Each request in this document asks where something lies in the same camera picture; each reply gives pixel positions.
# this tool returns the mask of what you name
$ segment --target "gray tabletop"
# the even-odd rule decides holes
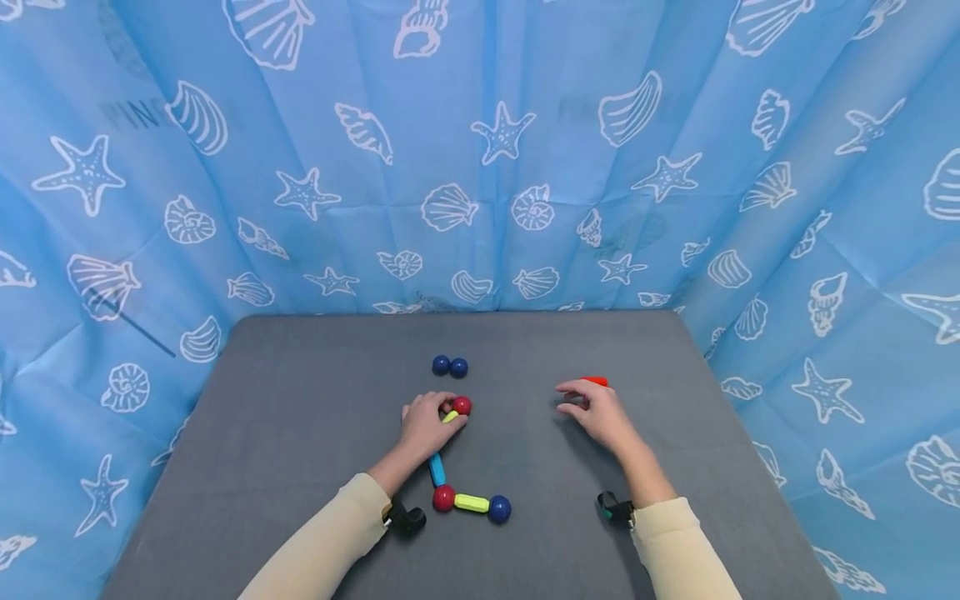
[[[430,371],[462,356],[457,381]],[[103,595],[233,599],[356,472],[396,441],[418,393],[470,396],[444,450],[457,492],[510,498],[503,526],[430,506],[412,540],[388,534],[340,598],[654,598],[629,534],[601,519],[626,497],[612,457],[555,414],[553,386],[610,379],[740,589],[756,600],[837,598],[707,365],[672,312],[258,317],[238,324]]]

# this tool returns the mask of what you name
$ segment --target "blue ball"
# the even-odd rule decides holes
[[[433,374],[443,376],[450,372],[450,359],[444,354],[433,359]]]
[[[502,525],[510,518],[512,511],[513,507],[510,506],[510,500],[502,495],[496,495],[490,499],[490,509],[487,511],[487,516],[497,525]]]
[[[450,361],[450,375],[454,379],[463,379],[467,376],[467,361],[463,358],[454,358]]]

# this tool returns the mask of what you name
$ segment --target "starfish print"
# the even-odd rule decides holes
[[[960,294],[956,296],[930,296],[928,294],[901,294],[904,302],[940,317],[937,344],[945,346],[960,342]]]
[[[875,119],[873,115],[867,114],[863,110],[848,110],[847,120],[857,128],[856,135],[849,142],[837,146],[833,153],[842,156],[854,152],[867,152],[867,146],[886,133],[887,123],[897,116],[897,113],[903,108],[904,102],[906,102],[906,98],[900,98],[881,119]]]
[[[853,405],[840,397],[846,392],[853,381],[850,379],[824,379],[813,366],[813,361],[804,359],[804,383],[795,383],[790,387],[801,396],[813,400],[817,406],[817,419],[826,425],[830,420],[830,413],[840,411],[858,423],[863,423],[863,415],[853,408]]]
[[[338,277],[336,272],[327,267],[324,271],[324,276],[315,276],[315,275],[305,275],[304,279],[311,283],[316,283],[324,289],[324,296],[329,296],[330,294],[335,294],[336,292],[343,292],[344,294],[350,294],[351,296],[356,296],[356,292],[353,291],[353,288],[350,287],[351,283],[360,283],[360,279],[351,276],[342,276]]]
[[[480,162],[486,167],[500,155],[507,155],[507,158],[516,160],[520,156],[520,150],[516,146],[519,143],[520,134],[530,127],[536,118],[537,115],[534,112],[528,112],[519,121],[511,121],[506,103],[502,100],[496,103],[496,120],[493,122],[493,127],[482,121],[474,121],[470,125],[471,131],[487,138],[487,151],[483,153]]]
[[[85,534],[91,527],[96,525],[97,521],[101,518],[105,518],[107,523],[110,524],[110,527],[117,526],[117,514],[113,510],[113,500],[117,497],[117,494],[127,488],[130,480],[118,479],[117,481],[110,481],[109,471],[112,460],[113,455],[107,454],[103,460],[100,461],[100,469],[97,471],[96,481],[80,480],[80,485],[84,487],[84,492],[93,500],[93,506],[90,507],[90,512],[87,513],[84,522],[77,528],[77,533],[73,535],[74,538]]]
[[[630,189],[654,188],[654,201],[657,204],[663,202],[670,190],[675,187],[677,189],[694,189],[699,183],[688,178],[686,174],[690,172],[693,165],[700,162],[703,155],[704,153],[698,152],[677,163],[670,162],[666,156],[658,156],[657,170],[631,185]]]
[[[643,271],[647,268],[643,264],[630,264],[634,260],[634,255],[630,252],[624,254],[620,260],[613,262],[612,260],[598,260],[597,264],[603,267],[607,274],[600,279],[600,283],[604,281],[610,281],[611,279],[617,279],[624,285],[630,285],[630,274],[634,271]]]
[[[277,171],[276,176],[283,181],[283,193],[274,199],[274,204],[299,206],[311,221],[318,219],[317,204],[333,204],[342,200],[336,194],[320,191],[320,169],[317,167],[310,169],[302,180],[295,180],[283,171]]]
[[[79,148],[68,144],[62,139],[50,137],[50,143],[66,160],[67,168],[46,177],[41,177],[31,183],[38,192],[52,192],[54,190],[72,187],[80,192],[84,199],[86,216],[95,217],[100,214],[100,201],[104,197],[104,190],[108,187],[124,187],[127,182],[110,171],[107,166],[107,149],[109,137],[97,135],[93,138],[90,147],[82,152]]]

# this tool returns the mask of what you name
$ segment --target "seashell print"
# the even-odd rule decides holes
[[[941,221],[960,221],[960,148],[951,150],[924,186],[924,210]]]
[[[303,30],[316,20],[303,0],[223,0],[230,31],[260,66],[293,71]]]
[[[757,176],[753,187],[740,201],[740,212],[746,212],[758,206],[777,208],[784,200],[797,195],[790,186],[789,161],[775,162]]]
[[[810,251],[813,250],[813,246],[817,243],[817,233],[820,232],[820,229],[827,226],[832,216],[832,212],[821,210],[820,214],[814,217],[813,223],[807,226],[803,237],[800,238],[800,242],[798,242],[797,246],[790,252],[790,258],[796,260],[810,253]]]
[[[177,449],[177,443],[180,441],[180,436],[183,435],[183,430],[186,429],[186,424],[190,420],[189,417],[183,420],[183,425],[180,426],[180,429],[177,430],[177,433],[174,434],[172,440],[167,445],[167,449],[157,454],[156,458],[151,461],[151,467],[159,467],[160,465],[166,465],[170,460],[170,457],[173,456],[174,450]]]
[[[180,354],[191,363],[208,363],[220,353],[223,332],[213,316],[193,331],[180,336]]]
[[[829,550],[823,550],[813,546],[813,552],[817,555],[817,560],[827,572],[827,576],[834,583],[842,584],[854,591],[873,591],[876,593],[887,593],[887,588],[877,581],[873,575],[858,568],[855,564],[844,561]]]
[[[906,0],[876,0],[874,5],[871,6],[863,16],[863,20],[860,21],[860,27],[857,28],[856,33],[853,34],[852,39],[863,39],[869,36],[883,25],[883,21],[885,21],[888,16],[900,12],[900,9],[902,9],[905,4]]]
[[[560,285],[560,274],[553,267],[543,267],[535,271],[520,269],[513,284],[526,300],[543,298]]]
[[[740,260],[736,250],[726,250],[714,256],[707,266],[707,275],[732,290],[744,285],[754,276]]]
[[[710,334],[710,347],[707,348],[706,352],[704,352],[704,360],[713,358],[713,353],[716,352],[717,344],[720,343],[720,338],[723,336],[725,331],[727,331],[726,327],[717,327],[713,330],[713,333]]]
[[[656,292],[640,292],[636,297],[640,299],[640,306],[647,308],[663,306],[670,302],[669,294],[657,294]]]
[[[11,536],[5,540],[0,540],[0,571],[10,568],[13,561],[35,543],[36,538],[29,536]]]
[[[930,436],[910,448],[906,468],[913,482],[944,504],[960,508],[960,458],[943,438]]]
[[[378,302],[373,305],[381,315],[411,315],[423,310],[422,304],[401,304],[399,302]]]
[[[0,287],[36,287],[36,279],[27,266],[0,250]]]
[[[758,57],[814,5],[815,0],[739,0],[730,15],[727,43],[745,57]]]
[[[844,504],[869,520],[876,520],[870,505],[853,488],[847,485],[843,470],[837,464],[836,459],[833,458],[833,454],[826,448],[820,452],[820,462],[817,463],[817,481],[828,495],[842,500]]]
[[[127,33],[127,28],[117,13],[113,10],[113,0],[97,0],[97,20],[100,23],[100,33],[104,36],[113,59],[125,71],[145,82],[154,80],[150,69],[140,56],[140,51]]]
[[[810,286],[810,300],[806,303],[806,310],[810,313],[810,322],[817,337],[827,337],[833,329],[833,319],[836,317],[837,308],[843,303],[846,289],[846,271],[818,279]]]
[[[116,321],[130,292],[140,289],[129,260],[115,265],[99,258],[74,254],[66,265],[66,273],[84,309],[94,321]]]
[[[778,488],[782,488],[786,484],[786,477],[780,474],[780,464],[777,462],[777,455],[774,454],[773,448],[754,442],[754,450],[760,455],[760,460],[767,467],[770,476],[774,478],[774,483]]]
[[[741,400],[752,400],[763,393],[761,385],[747,381],[743,377],[727,377],[720,383],[720,389]]]
[[[423,268],[423,257],[409,250],[402,250],[396,254],[378,252],[376,255],[387,273],[400,281],[409,279]]]
[[[747,302],[746,308],[740,313],[740,317],[733,324],[733,332],[736,337],[744,341],[755,340],[763,333],[767,326],[767,312],[769,307],[767,303],[760,298],[754,298]]]
[[[166,111],[201,154],[213,156],[227,145],[227,119],[220,107],[190,82],[177,82],[177,96]]]
[[[276,240],[270,237],[267,230],[248,221],[243,217],[237,217],[237,236],[246,244],[264,251],[274,256],[279,256],[283,260],[290,260],[290,255],[280,246]]]
[[[437,231],[449,231],[458,225],[473,225],[480,204],[472,201],[456,183],[435,188],[420,205],[423,221]]]
[[[541,231],[553,222],[554,212],[550,202],[550,186],[533,185],[514,198],[510,214],[516,224],[527,231]]]
[[[492,279],[474,279],[466,271],[458,271],[450,280],[453,293],[464,302],[478,304],[487,294],[493,291]]]
[[[217,232],[210,215],[200,212],[186,196],[177,196],[163,213],[167,235],[178,244],[200,244]]]
[[[760,95],[756,105],[750,132],[763,142],[763,150],[769,152],[780,141],[790,119],[790,101],[785,100],[775,89],[767,89]]]
[[[114,413],[135,413],[150,398],[150,377],[134,363],[114,367],[107,382],[109,387],[100,396],[100,405]]]
[[[663,83],[657,71],[650,71],[636,89],[619,96],[607,96],[600,101],[597,116],[600,134],[611,146],[623,146],[650,122],[663,93]]]
[[[603,232],[600,230],[602,223],[603,219],[600,218],[600,211],[591,208],[584,220],[577,226],[577,235],[594,248],[600,248],[600,242],[603,241]]]
[[[333,105],[333,109],[340,117],[340,124],[344,126],[350,143],[379,155],[387,164],[394,164],[394,149],[390,146],[390,137],[376,115],[340,102]]]
[[[247,271],[236,279],[227,279],[227,298],[237,298],[262,308],[273,304],[275,296],[269,285]]]
[[[710,245],[710,238],[707,238],[700,244],[696,242],[686,242],[684,244],[684,249],[680,251],[680,262],[685,267],[689,267],[693,262],[694,257],[703,253],[707,249],[707,246]]]

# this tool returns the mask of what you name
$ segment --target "red magnetic ball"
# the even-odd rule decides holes
[[[457,396],[453,398],[453,410],[457,411],[458,415],[469,415],[473,410],[473,402],[466,396]]]
[[[453,510],[453,500],[457,493],[450,486],[439,486],[433,491],[433,508],[441,513],[449,513]]]

